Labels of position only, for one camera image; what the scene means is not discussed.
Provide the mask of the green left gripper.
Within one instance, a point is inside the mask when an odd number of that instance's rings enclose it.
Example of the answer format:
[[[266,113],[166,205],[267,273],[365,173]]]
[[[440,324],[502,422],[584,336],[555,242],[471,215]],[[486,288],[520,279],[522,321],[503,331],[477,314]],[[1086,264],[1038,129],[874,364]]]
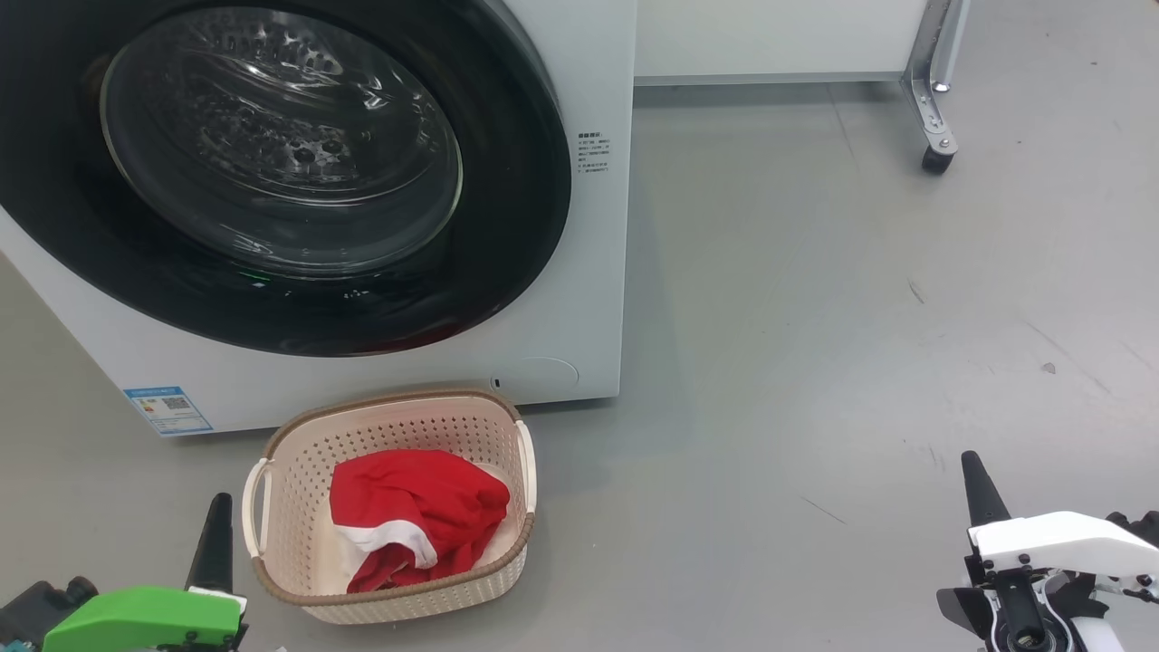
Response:
[[[247,599],[235,589],[233,499],[207,506],[185,589],[138,586],[88,599],[44,635],[41,652],[236,652]]]

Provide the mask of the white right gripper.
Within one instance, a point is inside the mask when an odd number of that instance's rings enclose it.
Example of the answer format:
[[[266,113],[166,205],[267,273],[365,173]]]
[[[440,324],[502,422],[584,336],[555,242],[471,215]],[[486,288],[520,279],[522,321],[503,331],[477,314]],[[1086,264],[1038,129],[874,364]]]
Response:
[[[938,589],[943,618],[984,649],[1122,649],[1100,594],[1159,605],[1159,549],[1073,512],[1009,520],[981,455],[964,450],[961,466],[969,586]]]

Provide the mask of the red garment with white trim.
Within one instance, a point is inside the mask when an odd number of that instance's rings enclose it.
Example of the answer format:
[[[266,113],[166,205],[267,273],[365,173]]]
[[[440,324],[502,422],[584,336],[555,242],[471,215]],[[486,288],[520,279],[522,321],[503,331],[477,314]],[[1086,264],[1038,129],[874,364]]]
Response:
[[[335,466],[330,517],[348,593],[467,573],[508,517],[508,485],[449,450],[379,450]]]

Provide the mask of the black round glass washer door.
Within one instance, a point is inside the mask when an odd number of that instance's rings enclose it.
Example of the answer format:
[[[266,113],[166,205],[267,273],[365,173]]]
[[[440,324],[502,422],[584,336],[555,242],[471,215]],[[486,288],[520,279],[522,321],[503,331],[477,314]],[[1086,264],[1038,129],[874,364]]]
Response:
[[[446,340],[542,272],[571,186],[503,0],[0,0],[0,206],[187,334]]]

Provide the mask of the cream perforated laundry basket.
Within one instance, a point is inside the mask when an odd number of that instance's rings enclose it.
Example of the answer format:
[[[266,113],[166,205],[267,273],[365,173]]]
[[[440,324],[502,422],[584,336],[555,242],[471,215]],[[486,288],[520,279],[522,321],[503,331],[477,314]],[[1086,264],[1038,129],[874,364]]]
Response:
[[[379,450],[449,450],[506,484],[524,512],[522,532],[500,561],[402,589],[322,594],[313,587],[315,533],[330,506],[335,466]],[[432,618],[513,589],[535,523],[532,435],[522,413],[484,389],[422,389],[357,400],[297,416],[274,433],[245,479],[240,519],[255,576],[272,598],[331,627]]]

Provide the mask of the white front-load washing machine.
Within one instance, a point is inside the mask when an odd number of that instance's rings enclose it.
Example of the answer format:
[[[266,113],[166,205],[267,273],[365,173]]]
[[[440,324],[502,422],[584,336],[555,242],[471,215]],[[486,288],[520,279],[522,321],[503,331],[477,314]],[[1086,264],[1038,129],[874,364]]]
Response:
[[[517,405],[613,398],[620,389],[637,0],[503,2],[533,41],[559,100],[573,186],[561,239],[542,272],[468,331],[356,358],[245,350],[153,321],[92,288],[38,251],[2,206],[0,251],[125,400],[123,389],[180,387],[216,428],[210,433],[277,427],[307,408],[409,388],[493,389]],[[608,173],[577,174],[576,138],[596,131],[612,138]]]

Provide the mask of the white partition panel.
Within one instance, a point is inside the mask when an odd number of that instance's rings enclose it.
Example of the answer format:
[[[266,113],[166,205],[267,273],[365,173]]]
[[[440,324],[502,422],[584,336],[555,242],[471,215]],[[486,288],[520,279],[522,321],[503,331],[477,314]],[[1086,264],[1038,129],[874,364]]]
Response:
[[[881,82],[928,0],[637,0],[637,86]]]

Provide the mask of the small printed text label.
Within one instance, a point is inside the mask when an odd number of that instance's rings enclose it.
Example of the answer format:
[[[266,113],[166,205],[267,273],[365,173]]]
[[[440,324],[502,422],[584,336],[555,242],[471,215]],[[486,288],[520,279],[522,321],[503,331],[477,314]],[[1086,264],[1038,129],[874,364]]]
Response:
[[[577,174],[608,173],[612,161],[612,138],[602,131],[581,132],[575,144]]]

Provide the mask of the metal caster bracket leg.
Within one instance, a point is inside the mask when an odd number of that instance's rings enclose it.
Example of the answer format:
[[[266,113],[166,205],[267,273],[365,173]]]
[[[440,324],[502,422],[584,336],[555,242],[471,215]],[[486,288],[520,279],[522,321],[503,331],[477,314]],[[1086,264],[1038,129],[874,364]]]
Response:
[[[926,0],[914,46],[901,78],[910,107],[923,124],[927,146],[956,154],[956,137],[938,101],[952,88],[953,67],[970,7],[972,0]]]

